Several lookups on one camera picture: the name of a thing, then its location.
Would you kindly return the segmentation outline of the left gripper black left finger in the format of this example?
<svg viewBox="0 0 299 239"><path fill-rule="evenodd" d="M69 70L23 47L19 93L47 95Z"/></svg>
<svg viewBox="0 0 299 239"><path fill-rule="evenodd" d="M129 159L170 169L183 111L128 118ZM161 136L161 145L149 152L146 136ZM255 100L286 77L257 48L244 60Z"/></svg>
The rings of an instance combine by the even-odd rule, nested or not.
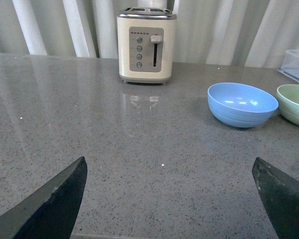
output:
<svg viewBox="0 0 299 239"><path fill-rule="evenodd" d="M80 157L0 216L0 239L68 239L81 206L87 163Z"/></svg>

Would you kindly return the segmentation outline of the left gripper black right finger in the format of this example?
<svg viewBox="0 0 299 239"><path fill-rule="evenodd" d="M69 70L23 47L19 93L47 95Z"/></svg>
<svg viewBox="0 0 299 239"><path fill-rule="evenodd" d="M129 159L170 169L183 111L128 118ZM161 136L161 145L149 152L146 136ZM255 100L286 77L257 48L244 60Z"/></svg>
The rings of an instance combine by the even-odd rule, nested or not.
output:
<svg viewBox="0 0 299 239"><path fill-rule="evenodd" d="M299 181L260 157L253 178L271 224L280 239L299 239Z"/></svg>

